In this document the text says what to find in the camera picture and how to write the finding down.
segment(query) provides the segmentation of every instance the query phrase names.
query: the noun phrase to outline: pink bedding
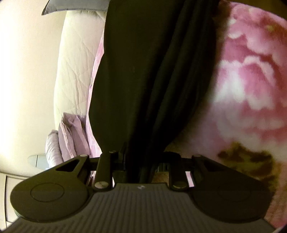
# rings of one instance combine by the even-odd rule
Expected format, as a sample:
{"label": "pink bedding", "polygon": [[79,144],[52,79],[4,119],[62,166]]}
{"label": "pink bedding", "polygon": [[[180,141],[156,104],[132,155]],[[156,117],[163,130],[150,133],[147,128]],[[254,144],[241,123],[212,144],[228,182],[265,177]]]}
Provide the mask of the pink bedding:
{"label": "pink bedding", "polygon": [[[202,154],[264,182],[275,195],[266,219],[287,223],[287,21],[258,8],[221,1],[215,19],[217,65],[206,100],[167,150]],[[104,53],[94,63],[88,109]],[[93,157],[101,150],[86,118]]]}

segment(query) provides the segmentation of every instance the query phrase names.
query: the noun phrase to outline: black fabric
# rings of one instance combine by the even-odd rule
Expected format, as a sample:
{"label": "black fabric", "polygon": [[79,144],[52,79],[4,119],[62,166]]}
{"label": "black fabric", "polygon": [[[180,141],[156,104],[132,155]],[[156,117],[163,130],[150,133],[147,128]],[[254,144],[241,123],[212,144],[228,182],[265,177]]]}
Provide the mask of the black fabric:
{"label": "black fabric", "polygon": [[128,182],[148,182],[157,155],[206,93],[218,0],[111,0],[89,110],[102,151],[126,142]]}

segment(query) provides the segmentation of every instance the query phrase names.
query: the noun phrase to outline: white logo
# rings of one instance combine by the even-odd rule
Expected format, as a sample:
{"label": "white logo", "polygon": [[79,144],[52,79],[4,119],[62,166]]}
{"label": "white logo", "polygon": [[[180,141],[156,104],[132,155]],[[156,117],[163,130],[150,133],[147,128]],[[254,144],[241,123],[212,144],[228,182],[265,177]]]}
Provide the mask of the white logo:
{"label": "white logo", "polygon": [[138,186],[137,188],[142,190],[142,189],[145,189],[146,187],[144,185],[141,185],[141,186]]}

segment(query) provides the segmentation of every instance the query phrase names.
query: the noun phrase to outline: white wall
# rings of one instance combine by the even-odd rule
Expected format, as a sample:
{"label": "white wall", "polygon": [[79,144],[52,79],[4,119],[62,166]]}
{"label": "white wall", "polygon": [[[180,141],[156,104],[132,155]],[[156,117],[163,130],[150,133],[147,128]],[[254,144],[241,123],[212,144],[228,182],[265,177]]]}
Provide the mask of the white wall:
{"label": "white wall", "polygon": [[48,0],[0,1],[0,172],[30,176],[55,127],[53,92],[65,12],[41,16]]}

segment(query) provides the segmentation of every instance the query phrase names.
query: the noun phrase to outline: metal screw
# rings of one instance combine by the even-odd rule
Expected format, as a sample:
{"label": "metal screw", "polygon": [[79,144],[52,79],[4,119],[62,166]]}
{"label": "metal screw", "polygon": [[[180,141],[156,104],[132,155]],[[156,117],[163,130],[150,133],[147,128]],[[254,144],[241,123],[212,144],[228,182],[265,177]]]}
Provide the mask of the metal screw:
{"label": "metal screw", "polygon": [[173,187],[176,189],[185,189],[187,184],[184,181],[177,181],[173,184]]}
{"label": "metal screw", "polygon": [[95,183],[95,187],[97,189],[105,189],[105,188],[108,187],[108,182],[106,182],[106,181],[99,181],[99,182]]}

